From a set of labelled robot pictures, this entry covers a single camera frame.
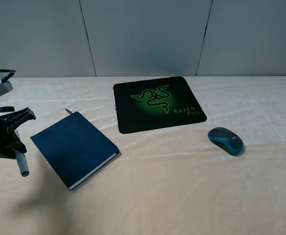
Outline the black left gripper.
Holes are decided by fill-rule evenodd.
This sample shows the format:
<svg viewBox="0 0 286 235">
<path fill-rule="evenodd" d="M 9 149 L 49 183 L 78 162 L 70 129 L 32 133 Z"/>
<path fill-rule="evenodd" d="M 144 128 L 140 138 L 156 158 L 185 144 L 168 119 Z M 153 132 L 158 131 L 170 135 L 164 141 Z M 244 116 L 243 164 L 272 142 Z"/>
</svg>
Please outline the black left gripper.
<svg viewBox="0 0 286 235">
<path fill-rule="evenodd" d="M 8 113 L 0 117 L 0 144 L 7 132 L 14 132 L 23 123 L 36 119 L 34 112 L 30 108 L 13 112 L 14 110 L 13 106 L 0 107 L 0 113 Z M 6 142 L 6 145 L 0 146 L 0 158 L 15 160 L 15 151 L 22 154 L 26 153 L 26 147 L 18 137 L 14 137 Z"/>
</svg>

